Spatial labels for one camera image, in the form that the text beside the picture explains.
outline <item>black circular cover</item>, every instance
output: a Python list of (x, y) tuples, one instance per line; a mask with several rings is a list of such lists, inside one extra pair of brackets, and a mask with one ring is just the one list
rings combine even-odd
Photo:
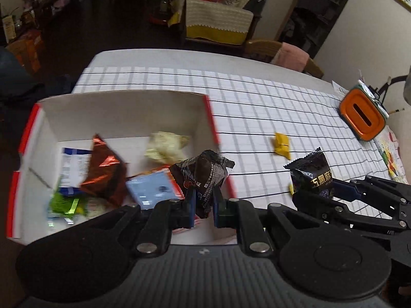
[(279, 266), (302, 290), (330, 300), (378, 292), (391, 260), (377, 243), (332, 225), (298, 230), (279, 255)]
[(62, 231), (29, 244), (16, 261), (30, 295), (52, 302), (100, 296), (119, 285), (129, 266), (127, 251), (107, 231)]

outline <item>yellow candy wrapper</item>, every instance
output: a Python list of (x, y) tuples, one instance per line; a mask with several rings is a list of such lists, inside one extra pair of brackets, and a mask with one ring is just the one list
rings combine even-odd
[(153, 133), (145, 156), (161, 164), (181, 162), (187, 158), (181, 149), (188, 144), (189, 139), (170, 132)]
[(285, 134), (276, 133), (275, 137), (273, 138), (273, 146), (275, 153), (291, 160), (288, 136), (286, 136)]

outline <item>white and blue packet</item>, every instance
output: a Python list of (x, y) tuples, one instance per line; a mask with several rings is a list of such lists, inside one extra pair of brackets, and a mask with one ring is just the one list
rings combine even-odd
[(58, 192), (72, 197), (81, 193), (80, 184), (87, 177), (91, 151), (85, 149), (63, 148), (62, 168)]

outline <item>metal screw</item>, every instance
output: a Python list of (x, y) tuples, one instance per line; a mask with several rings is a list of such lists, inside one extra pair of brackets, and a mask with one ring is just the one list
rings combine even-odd
[(256, 253), (266, 253), (270, 250), (270, 246), (264, 242), (254, 242), (250, 244), (250, 250)]
[(157, 246), (154, 243), (140, 243), (137, 250), (141, 253), (153, 253), (157, 250)]

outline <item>lamp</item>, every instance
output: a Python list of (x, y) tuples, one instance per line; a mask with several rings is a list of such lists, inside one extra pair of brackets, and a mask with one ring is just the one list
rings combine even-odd
[(396, 78), (388, 80), (387, 83), (385, 83), (385, 85), (383, 85), (381, 89), (377, 91), (377, 94), (379, 96), (381, 96), (385, 92), (381, 103), (384, 103), (384, 99), (385, 99), (385, 96), (387, 96), (387, 90), (389, 86), (391, 86), (394, 83), (403, 82), (403, 81), (405, 81), (405, 85), (404, 85), (404, 92), (402, 95), (404, 96), (405, 101), (409, 105), (411, 105), (411, 67), (410, 67), (410, 71), (408, 75), (397, 76)]

